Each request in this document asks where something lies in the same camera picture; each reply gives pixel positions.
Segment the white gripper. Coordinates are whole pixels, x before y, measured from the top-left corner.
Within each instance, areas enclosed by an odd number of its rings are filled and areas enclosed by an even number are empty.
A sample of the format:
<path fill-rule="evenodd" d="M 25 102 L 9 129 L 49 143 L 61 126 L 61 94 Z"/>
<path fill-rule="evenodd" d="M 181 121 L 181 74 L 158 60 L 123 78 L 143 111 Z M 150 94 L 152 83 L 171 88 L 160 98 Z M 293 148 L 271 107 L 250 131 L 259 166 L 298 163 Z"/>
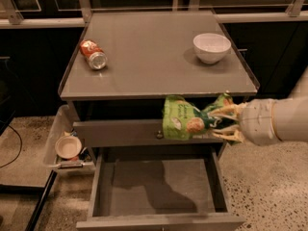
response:
<path fill-rule="evenodd" d="M 208 116 L 239 121 L 240 126 L 212 129 L 211 133 L 229 142 L 244 142 L 246 139 L 259 146 L 280 143 L 273 125 L 275 103 L 274 99 L 254 99 L 247 104 L 231 104 L 212 110 Z"/>

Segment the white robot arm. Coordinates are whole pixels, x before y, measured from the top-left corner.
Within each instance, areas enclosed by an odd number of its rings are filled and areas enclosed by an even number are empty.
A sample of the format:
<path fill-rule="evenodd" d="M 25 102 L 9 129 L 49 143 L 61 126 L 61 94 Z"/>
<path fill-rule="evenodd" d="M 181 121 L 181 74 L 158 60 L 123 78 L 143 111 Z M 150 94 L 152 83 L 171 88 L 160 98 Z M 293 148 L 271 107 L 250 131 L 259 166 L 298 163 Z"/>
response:
<path fill-rule="evenodd" d="M 210 116 L 237 122 L 224 129 L 213 129 L 212 134 L 224 140 L 259 146 L 308 141 L 308 69 L 286 99 L 253 99 L 213 110 Z"/>

